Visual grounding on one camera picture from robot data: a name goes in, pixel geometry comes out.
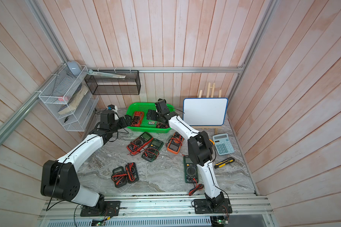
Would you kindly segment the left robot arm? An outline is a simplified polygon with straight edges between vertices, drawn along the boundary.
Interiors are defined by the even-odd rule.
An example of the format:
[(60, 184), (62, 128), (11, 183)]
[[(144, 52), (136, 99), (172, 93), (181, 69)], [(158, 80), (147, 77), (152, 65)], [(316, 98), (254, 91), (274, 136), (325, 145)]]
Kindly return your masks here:
[(114, 133), (131, 123), (131, 116), (119, 117), (114, 109), (101, 112), (100, 122), (79, 145), (43, 165), (40, 193), (98, 210), (105, 209), (104, 196), (81, 186), (77, 171), (95, 151), (110, 141)]

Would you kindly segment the orange multimeter front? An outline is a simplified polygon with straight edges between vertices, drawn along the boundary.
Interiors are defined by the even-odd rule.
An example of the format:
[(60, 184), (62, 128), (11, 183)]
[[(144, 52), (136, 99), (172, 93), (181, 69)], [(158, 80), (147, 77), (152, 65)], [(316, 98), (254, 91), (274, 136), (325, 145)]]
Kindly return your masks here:
[(156, 128), (158, 128), (158, 129), (167, 129), (167, 128), (169, 128), (169, 125), (166, 124), (166, 123), (157, 122)]

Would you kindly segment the green DT9205A multimeter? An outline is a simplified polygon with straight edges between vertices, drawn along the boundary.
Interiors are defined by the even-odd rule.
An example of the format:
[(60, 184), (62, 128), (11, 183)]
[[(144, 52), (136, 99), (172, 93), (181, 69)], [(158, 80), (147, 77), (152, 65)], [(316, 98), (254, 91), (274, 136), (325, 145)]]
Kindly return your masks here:
[(153, 162), (157, 159), (160, 154), (160, 150), (163, 147), (164, 143), (158, 139), (153, 139), (148, 147), (144, 150), (141, 158), (148, 161)]

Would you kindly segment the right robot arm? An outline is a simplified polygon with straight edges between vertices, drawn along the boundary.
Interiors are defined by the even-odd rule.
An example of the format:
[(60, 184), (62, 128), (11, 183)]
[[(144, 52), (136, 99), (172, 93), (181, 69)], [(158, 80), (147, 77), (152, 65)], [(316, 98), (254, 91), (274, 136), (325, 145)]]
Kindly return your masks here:
[(204, 182), (207, 205), (213, 210), (218, 208), (224, 202), (224, 193), (218, 186), (212, 166), (213, 144), (208, 134), (185, 123), (176, 112), (170, 111), (164, 99), (158, 99), (155, 108), (148, 111), (146, 118), (168, 125), (187, 141), (188, 156), (197, 165)]

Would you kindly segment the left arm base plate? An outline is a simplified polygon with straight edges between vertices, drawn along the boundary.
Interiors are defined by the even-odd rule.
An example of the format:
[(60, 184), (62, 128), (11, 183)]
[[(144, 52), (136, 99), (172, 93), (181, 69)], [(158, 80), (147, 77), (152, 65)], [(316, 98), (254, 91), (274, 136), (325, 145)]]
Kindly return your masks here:
[(118, 216), (121, 201), (100, 201), (99, 205), (90, 207), (83, 205), (81, 217), (114, 217)]

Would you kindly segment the orange multimeter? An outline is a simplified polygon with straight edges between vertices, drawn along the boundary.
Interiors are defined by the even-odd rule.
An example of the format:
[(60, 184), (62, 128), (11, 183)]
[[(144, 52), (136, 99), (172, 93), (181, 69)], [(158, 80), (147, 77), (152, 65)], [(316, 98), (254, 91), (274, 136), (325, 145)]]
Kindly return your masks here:
[(181, 150), (183, 141), (184, 138), (178, 132), (175, 132), (166, 144), (167, 151), (178, 154)]
[(156, 128), (158, 128), (158, 129), (167, 129), (167, 128), (169, 128), (169, 125), (166, 124), (166, 123), (157, 122)]

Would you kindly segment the red ANENG multimeter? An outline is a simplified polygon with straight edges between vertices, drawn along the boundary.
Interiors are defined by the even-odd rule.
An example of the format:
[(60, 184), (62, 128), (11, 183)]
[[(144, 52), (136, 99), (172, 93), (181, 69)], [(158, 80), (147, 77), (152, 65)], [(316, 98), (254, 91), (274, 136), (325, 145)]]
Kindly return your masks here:
[(153, 136), (147, 132), (143, 132), (139, 137), (132, 141), (127, 149), (131, 156), (139, 154), (142, 149), (147, 146), (153, 140)]

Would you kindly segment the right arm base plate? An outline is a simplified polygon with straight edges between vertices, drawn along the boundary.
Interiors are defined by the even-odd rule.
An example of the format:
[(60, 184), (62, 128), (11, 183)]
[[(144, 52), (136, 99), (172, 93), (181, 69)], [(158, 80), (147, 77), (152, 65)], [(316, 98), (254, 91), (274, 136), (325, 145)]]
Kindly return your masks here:
[(192, 206), (196, 214), (231, 214), (233, 212), (228, 199), (223, 199), (222, 203), (217, 206), (213, 206), (207, 199), (194, 199)]

